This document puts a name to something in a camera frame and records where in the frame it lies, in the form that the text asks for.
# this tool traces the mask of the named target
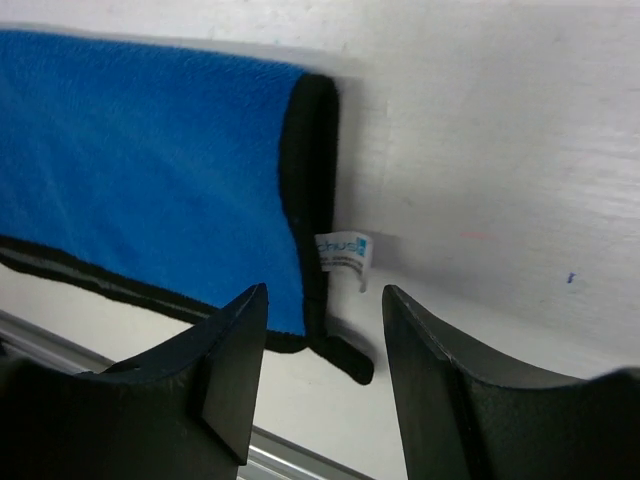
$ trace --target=fabric tag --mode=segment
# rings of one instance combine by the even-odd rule
[[[373,256],[373,240],[359,232],[333,232],[316,235],[322,271],[353,270],[360,279],[360,291],[367,289]]]

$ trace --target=black binding trim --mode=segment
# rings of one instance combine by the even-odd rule
[[[269,331],[266,348],[295,353],[310,347],[356,382],[367,385],[373,377],[373,362],[343,339],[327,334],[328,276],[321,270],[315,242],[316,233],[332,229],[338,120],[338,92],[333,81],[322,75],[301,76],[285,114],[279,173],[283,210],[296,242],[302,272],[307,335]],[[16,259],[2,249],[31,257],[30,261]],[[66,269],[58,271],[51,265],[39,265],[42,263],[39,260]],[[75,285],[191,324],[218,310],[179,293],[110,272],[62,250],[5,235],[0,235],[0,262],[21,273]],[[78,276],[68,270],[78,272]]]
[[[333,80],[312,74],[298,80],[280,138],[280,197],[302,271],[307,346],[366,385],[373,377],[373,362],[343,339],[327,334],[328,275],[322,272],[315,241],[315,234],[330,232],[333,225],[339,115]],[[293,343],[297,348],[300,337],[290,337],[272,344],[285,348]]]

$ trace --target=microfiber towel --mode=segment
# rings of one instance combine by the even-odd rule
[[[195,323],[269,290],[267,348],[325,328],[314,234],[331,231],[338,94],[284,63],[0,31],[0,261]]]

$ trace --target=blue fabric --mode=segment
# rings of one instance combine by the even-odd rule
[[[278,144],[305,72],[230,55],[0,32],[0,234],[223,306],[269,289],[304,335]]]

